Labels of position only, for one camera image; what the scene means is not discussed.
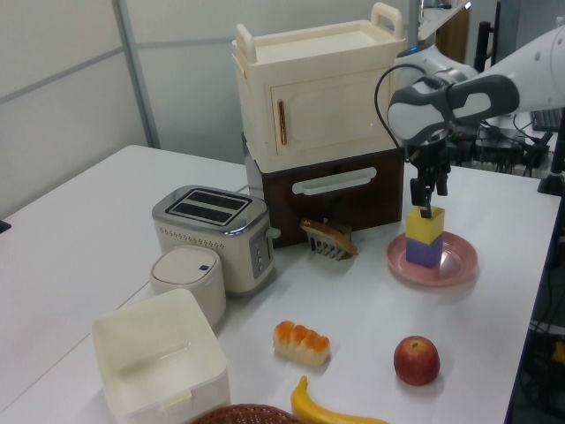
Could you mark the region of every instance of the drawer handle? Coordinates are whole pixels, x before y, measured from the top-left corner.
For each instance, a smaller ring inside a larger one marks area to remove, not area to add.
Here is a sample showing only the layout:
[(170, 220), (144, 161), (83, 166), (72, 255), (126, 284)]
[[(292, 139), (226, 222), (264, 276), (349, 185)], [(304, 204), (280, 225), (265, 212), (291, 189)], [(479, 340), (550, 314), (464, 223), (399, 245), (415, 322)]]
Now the drawer handle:
[(368, 184), (376, 175), (377, 170), (374, 167), (364, 168), (363, 170), (352, 170), (350, 172), (294, 183), (292, 185), (292, 192), (294, 194), (305, 194), (306, 196), (333, 192), (335, 190)]
[(281, 128), (281, 144), (286, 146), (286, 123), (284, 122), (284, 103), (282, 100), (277, 102), (279, 107), (279, 126)]

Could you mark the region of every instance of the small white container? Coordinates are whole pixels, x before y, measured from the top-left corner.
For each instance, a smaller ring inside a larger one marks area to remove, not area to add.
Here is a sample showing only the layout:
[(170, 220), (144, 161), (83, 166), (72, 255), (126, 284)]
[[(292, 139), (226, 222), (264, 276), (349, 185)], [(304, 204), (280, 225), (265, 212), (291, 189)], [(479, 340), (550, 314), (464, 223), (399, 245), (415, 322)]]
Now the small white container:
[(151, 268), (150, 281), (158, 293), (186, 289), (214, 327), (226, 310), (222, 261), (211, 249), (177, 246), (165, 252)]
[(180, 424), (230, 403), (227, 360), (187, 290), (104, 315), (92, 338), (109, 409), (121, 424)]

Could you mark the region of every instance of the stacked blocks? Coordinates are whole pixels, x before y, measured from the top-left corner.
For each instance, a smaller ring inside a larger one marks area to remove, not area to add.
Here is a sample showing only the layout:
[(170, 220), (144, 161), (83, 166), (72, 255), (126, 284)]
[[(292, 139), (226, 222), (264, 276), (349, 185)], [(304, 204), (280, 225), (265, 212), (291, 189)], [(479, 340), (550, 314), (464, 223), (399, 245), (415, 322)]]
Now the stacked blocks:
[(414, 208), (406, 216), (406, 261), (427, 268), (440, 265), (445, 210), (432, 206), (432, 217), (422, 218)]

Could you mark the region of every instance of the toaster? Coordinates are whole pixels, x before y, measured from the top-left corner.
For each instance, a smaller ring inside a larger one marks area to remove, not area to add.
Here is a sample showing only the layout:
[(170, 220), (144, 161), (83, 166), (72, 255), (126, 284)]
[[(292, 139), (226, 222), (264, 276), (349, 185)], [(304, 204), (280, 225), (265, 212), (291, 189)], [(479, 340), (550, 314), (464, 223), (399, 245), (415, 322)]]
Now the toaster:
[(202, 246), (222, 260), (228, 294), (255, 292), (275, 269), (271, 228), (262, 199), (199, 185), (178, 188), (153, 208), (162, 252), (175, 246)]

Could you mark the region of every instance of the toy food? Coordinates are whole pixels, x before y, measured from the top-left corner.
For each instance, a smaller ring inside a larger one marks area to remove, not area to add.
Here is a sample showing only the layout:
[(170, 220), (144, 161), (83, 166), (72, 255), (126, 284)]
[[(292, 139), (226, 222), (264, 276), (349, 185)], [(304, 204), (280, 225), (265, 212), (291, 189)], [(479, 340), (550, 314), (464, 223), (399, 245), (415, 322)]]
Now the toy food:
[(329, 356), (327, 337), (291, 321), (275, 327), (273, 347), (282, 356), (310, 367), (319, 367)]
[(395, 349), (395, 371), (403, 382), (424, 386), (440, 373), (440, 355), (435, 345), (425, 337), (410, 336)]
[(386, 421), (376, 418), (333, 413), (322, 408), (310, 399), (307, 386), (308, 378), (304, 375), (290, 396), (292, 412), (307, 424), (387, 424)]

